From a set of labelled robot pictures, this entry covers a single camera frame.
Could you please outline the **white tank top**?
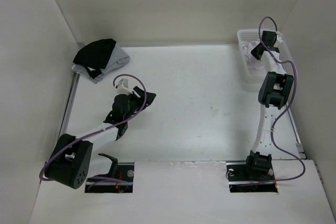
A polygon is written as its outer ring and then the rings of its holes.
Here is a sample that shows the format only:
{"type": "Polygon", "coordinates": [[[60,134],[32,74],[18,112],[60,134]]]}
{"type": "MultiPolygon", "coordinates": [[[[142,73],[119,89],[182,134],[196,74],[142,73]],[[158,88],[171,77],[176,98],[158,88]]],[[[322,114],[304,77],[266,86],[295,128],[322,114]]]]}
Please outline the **white tank top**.
{"type": "Polygon", "coordinates": [[[251,42],[247,42],[247,41],[242,41],[241,45],[242,45],[242,49],[243,49],[243,55],[246,59],[247,62],[247,67],[249,69],[253,69],[253,70],[264,70],[265,67],[262,64],[261,61],[257,60],[252,54],[251,51],[258,46],[260,43],[259,40],[255,40],[255,41],[251,41],[251,42]]]}

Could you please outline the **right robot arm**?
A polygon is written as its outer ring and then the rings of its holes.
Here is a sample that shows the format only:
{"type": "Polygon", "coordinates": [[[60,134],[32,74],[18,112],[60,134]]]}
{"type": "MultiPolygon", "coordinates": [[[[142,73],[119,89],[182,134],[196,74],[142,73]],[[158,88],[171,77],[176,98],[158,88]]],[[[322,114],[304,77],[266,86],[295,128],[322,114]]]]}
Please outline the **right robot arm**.
{"type": "Polygon", "coordinates": [[[271,156],[272,126],[282,108],[286,105],[294,82],[294,77],[287,74],[280,63],[280,36],[275,31],[264,30],[261,42],[251,54],[265,67],[266,76],[258,93],[260,120],[256,140],[246,158],[244,175],[251,180],[261,181],[274,175],[271,156]]]}

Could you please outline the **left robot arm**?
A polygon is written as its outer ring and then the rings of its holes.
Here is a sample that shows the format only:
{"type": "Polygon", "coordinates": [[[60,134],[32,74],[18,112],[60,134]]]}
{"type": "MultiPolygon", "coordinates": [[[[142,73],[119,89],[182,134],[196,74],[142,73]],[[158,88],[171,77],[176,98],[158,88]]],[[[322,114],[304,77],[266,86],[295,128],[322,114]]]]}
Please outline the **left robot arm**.
{"type": "Polygon", "coordinates": [[[114,98],[112,110],[104,120],[105,127],[80,138],[63,134],[60,136],[48,162],[40,172],[43,181],[56,181],[72,189],[79,188],[88,176],[93,143],[89,138],[110,129],[120,139],[128,129],[128,121],[150,106],[155,93],[134,87],[132,92],[120,93],[114,98]]]}

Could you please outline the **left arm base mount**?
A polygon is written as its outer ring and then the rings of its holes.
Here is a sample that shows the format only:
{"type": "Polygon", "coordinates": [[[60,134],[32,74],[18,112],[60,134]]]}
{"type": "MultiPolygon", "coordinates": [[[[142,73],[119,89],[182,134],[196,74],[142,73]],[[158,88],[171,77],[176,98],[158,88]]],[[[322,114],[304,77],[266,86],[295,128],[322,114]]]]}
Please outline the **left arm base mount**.
{"type": "Polygon", "coordinates": [[[90,162],[85,192],[92,194],[132,193],[134,171],[134,163],[120,163],[115,157],[99,153],[90,162]]]}

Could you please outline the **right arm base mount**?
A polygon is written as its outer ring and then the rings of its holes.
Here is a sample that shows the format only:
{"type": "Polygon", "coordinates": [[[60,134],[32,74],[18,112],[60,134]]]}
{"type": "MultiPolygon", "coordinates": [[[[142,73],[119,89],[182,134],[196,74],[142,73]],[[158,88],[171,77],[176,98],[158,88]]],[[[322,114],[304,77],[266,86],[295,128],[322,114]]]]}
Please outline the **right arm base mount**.
{"type": "Polygon", "coordinates": [[[226,163],[226,178],[231,193],[277,193],[273,171],[248,173],[244,162],[226,163]]]}

